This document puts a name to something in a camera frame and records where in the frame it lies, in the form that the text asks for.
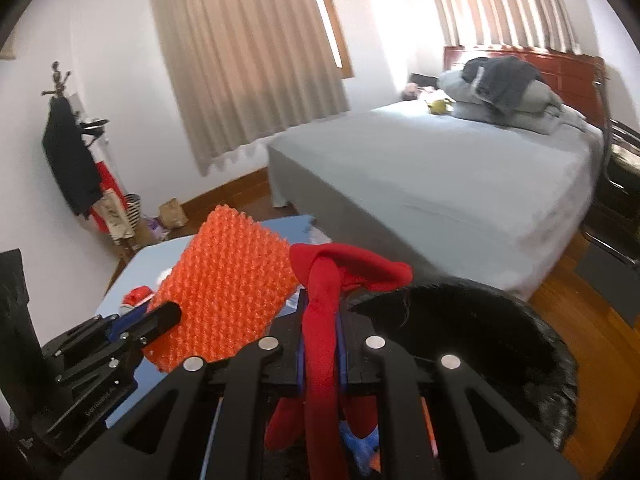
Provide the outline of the red cloth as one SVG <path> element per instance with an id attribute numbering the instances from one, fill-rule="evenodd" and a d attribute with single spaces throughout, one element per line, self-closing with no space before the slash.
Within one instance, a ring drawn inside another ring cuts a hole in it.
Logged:
<path id="1" fill-rule="evenodd" d="M 282 451 L 300 436 L 306 441 L 313 479 L 347 479 L 348 463 L 340 421 L 356 437 L 367 437 L 378 422 L 373 396 L 349 399 L 340 393 L 336 364 L 338 307 L 346 292 L 392 292 L 412 281 L 411 266 L 345 244 L 295 244 L 292 270 L 307 291 L 302 335 L 305 353 L 305 394 L 282 399 L 266 430 L 265 446 Z"/>

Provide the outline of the orange bubble wrap square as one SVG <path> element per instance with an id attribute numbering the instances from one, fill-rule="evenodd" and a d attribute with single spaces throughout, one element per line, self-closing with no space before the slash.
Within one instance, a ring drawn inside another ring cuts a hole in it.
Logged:
<path id="1" fill-rule="evenodd" d="M 290 244 L 227 205 L 218 206 L 160 283 L 150 308 L 178 304 L 180 322 L 144 349 L 169 373 L 189 356 L 231 358 L 264 336 L 296 292 Z"/>

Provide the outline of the blue glove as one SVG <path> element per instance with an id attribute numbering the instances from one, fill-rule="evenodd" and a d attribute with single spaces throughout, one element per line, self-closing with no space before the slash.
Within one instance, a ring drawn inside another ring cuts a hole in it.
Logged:
<path id="1" fill-rule="evenodd" d="M 362 476 L 367 477 L 372 468 L 372 462 L 375 456 L 378 455 L 378 449 L 380 448 L 380 436 L 378 435 L 378 427 L 375 427 L 367 437 L 358 438 L 349 428 L 346 420 L 340 422 L 340 434 L 352 456 L 358 471 Z"/>

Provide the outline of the red plastic bag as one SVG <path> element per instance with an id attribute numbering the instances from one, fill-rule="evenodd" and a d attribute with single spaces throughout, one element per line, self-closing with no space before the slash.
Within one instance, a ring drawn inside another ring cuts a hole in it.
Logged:
<path id="1" fill-rule="evenodd" d="M 146 302 L 150 301 L 154 295 L 155 295 L 154 290 L 152 288 L 149 288 L 149 286 L 143 285 L 143 286 L 135 287 L 134 289 L 131 289 L 130 292 L 128 292 L 128 294 L 122 297 L 120 310 L 123 310 L 123 311 L 134 310 L 135 308 L 141 306 L 142 304 L 145 304 Z"/>

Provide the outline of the black-lined trash bin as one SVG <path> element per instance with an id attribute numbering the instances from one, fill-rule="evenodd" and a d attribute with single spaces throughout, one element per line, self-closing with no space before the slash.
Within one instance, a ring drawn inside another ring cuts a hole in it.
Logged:
<path id="1" fill-rule="evenodd" d="M 392 292 L 358 292 L 349 309 L 422 362 L 454 354 L 557 450 L 576 428 L 578 365 L 562 337 L 503 290 L 439 278 Z"/>

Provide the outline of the blue tree-print tablecloth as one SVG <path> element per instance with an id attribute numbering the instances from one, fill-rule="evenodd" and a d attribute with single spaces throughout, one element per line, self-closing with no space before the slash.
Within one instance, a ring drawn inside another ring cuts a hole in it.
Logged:
<path id="1" fill-rule="evenodd" d="M 316 226 L 314 218 L 308 216 L 308 214 L 266 220 L 260 222 L 260 224 L 277 233 L 291 244 L 323 244 L 331 241 Z M 101 304 L 96 309 L 96 314 L 104 318 L 107 315 L 115 314 L 122 306 L 122 300 L 125 295 L 136 287 L 149 286 L 155 292 L 160 287 L 163 279 L 168 277 L 168 273 L 175 266 L 191 240 L 192 235 L 188 235 L 143 248 L 141 252 L 134 256 L 107 291 Z M 160 372 L 154 364 L 143 358 L 134 371 L 134 380 L 138 384 L 136 391 L 131 393 L 125 402 L 120 404 L 107 417 L 107 428 L 114 426 L 130 408 L 134 407 L 134 404 L 149 393 L 165 376 L 166 373 Z"/>

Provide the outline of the brown paper bag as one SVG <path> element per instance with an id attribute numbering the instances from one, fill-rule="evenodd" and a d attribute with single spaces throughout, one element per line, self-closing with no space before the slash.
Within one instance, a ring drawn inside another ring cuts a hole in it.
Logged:
<path id="1" fill-rule="evenodd" d="M 181 204 L 175 198 L 158 206 L 158 220 L 168 230 L 181 229 L 189 222 Z"/>

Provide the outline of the canvas tote bag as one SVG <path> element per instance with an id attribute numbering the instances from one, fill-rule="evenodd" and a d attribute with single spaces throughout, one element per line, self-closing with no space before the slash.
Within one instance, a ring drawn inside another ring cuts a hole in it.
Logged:
<path id="1" fill-rule="evenodd" d="M 92 212 L 102 221 L 114 242 L 134 238 L 134 230 L 129 225 L 126 208 L 112 188 L 103 192 L 102 197 L 92 206 Z"/>

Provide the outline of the striped basket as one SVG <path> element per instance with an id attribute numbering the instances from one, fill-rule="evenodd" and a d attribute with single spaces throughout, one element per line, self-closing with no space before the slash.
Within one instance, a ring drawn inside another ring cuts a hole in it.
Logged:
<path id="1" fill-rule="evenodd" d="M 137 229 L 141 217 L 141 197 L 136 193 L 128 193 L 125 195 L 127 205 L 127 218 L 131 229 Z"/>

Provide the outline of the black office chair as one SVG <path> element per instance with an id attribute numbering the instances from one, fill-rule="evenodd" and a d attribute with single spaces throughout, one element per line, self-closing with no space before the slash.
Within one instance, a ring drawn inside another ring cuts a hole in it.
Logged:
<path id="1" fill-rule="evenodd" d="M 588 242 L 639 272 L 639 133 L 612 117 L 605 76 L 598 75 L 593 85 L 604 117 L 603 157 L 580 232 Z"/>

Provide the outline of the left beige curtain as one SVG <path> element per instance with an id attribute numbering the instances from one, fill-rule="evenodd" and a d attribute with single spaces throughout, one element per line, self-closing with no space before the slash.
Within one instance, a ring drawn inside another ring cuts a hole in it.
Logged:
<path id="1" fill-rule="evenodd" d="M 149 0 L 200 174 L 243 145 L 348 111 L 318 0 Z"/>

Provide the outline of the pink plush toy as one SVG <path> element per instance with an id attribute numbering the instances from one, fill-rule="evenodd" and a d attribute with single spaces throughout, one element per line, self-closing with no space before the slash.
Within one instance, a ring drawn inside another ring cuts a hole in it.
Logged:
<path id="1" fill-rule="evenodd" d="M 415 82 L 408 82 L 405 89 L 401 91 L 400 98 L 403 101 L 414 101 L 420 99 L 422 88 Z"/>

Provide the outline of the grey pillow stack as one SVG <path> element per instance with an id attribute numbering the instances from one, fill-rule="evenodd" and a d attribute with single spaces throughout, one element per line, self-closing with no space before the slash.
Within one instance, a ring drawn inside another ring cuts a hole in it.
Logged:
<path id="1" fill-rule="evenodd" d="M 551 136 L 562 126 L 585 131 L 582 113 L 565 105 L 562 99 L 539 80 L 524 89 L 507 84 L 501 92 L 480 91 L 483 72 L 473 82 L 463 80 L 461 70 L 448 70 L 438 78 L 439 88 L 454 102 L 452 116 L 473 122 L 486 122 L 500 128 L 517 128 Z"/>

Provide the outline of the dark grey folded blanket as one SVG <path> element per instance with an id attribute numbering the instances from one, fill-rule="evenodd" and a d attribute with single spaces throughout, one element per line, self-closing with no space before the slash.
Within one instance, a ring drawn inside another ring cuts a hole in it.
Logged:
<path id="1" fill-rule="evenodd" d="M 535 66 L 513 55 L 472 58 L 463 66 L 461 76 L 471 85 L 474 96 L 503 116 L 516 111 L 533 81 L 544 81 Z"/>

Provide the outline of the right beige curtain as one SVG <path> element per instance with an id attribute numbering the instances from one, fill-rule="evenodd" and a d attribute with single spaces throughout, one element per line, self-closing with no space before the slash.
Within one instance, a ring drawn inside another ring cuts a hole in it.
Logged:
<path id="1" fill-rule="evenodd" d="M 581 54 L 563 0 L 434 0 L 448 47 Z"/>

